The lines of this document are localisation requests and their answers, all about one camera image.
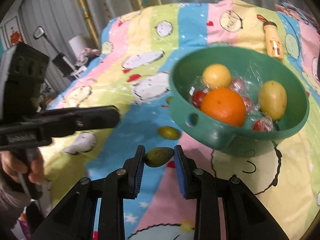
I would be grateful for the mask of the pink fleece sleeve forearm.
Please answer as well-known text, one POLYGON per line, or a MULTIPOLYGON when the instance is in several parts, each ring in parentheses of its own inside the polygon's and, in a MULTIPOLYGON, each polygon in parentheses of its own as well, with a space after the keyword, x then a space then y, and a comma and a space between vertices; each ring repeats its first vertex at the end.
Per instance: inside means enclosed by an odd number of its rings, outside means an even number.
POLYGON ((22 186, 1 174, 1 222, 12 229, 31 199, 22 186))

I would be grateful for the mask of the person's left hand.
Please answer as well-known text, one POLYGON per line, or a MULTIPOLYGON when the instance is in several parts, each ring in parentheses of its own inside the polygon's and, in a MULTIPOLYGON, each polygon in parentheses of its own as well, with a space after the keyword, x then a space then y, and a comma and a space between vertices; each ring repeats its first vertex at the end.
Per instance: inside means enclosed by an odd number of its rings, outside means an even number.
POLYGON ((1 173, 4 180, 10 183, 20 183, 18 174, 27 174, 31 183, 41 185, 45 181, 43 157, 38 151, 37 158, 30 167, 17 159, 10 151, 1 151, 1 173))

